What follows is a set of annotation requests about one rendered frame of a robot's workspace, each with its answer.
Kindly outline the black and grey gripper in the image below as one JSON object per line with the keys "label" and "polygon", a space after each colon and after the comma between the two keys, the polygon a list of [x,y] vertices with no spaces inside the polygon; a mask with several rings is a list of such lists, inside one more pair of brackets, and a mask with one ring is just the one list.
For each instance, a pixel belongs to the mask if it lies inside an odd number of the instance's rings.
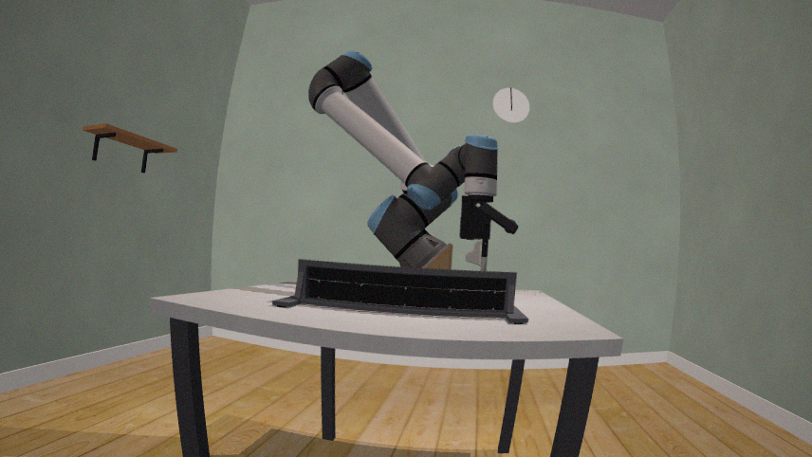
{"label": "black and grey gripper", "polygon": [[[476,207],[476,202],[481,204],[481,206]],[[471,238],[471,240],[480,238],[483,239],[483,243],[481,241],[475,242],[473,251],[467,253],[465,256],[467,262],[480,265],[480,271],[487,270],[488,244],[490,237],[491,218],[481,211],[481,208],[485,202],[493,202],[493,196],[480,194],[470,194],[468,196],[462,195],[460,238]],[[482,219],[480,220],[479,218]]]}

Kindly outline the black network patch panel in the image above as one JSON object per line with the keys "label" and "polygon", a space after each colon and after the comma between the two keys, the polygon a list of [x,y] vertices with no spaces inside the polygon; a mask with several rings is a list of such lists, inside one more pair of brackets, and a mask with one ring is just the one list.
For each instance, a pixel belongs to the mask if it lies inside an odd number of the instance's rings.
{"label": "black network patch panel", "polygon": [[528,317],[514,306],[516,277],[517,272],[360,265],[299,259],[295,295],[274,300],[272,304],[290,307],[302,303],[397,314],[506,318],[509,323],[528,323]]}

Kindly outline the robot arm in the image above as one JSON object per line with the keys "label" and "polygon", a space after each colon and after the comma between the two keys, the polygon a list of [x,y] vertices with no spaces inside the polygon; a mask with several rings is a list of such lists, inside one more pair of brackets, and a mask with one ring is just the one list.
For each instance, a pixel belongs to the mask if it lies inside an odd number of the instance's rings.
{"label": "robot arm", "polygon": [[421,268],[446,246],[425,228],[457,199],[459,185],[465,182],[467,195],[497,195],[497,140],[468,135],[467,147],[453,148],[431,167],[379,90],[371,70],[371,63],[359,52],[342,54],[315,74],[309,102],[401,180],[403,194],[386,198],[367,225],[401,267]]}

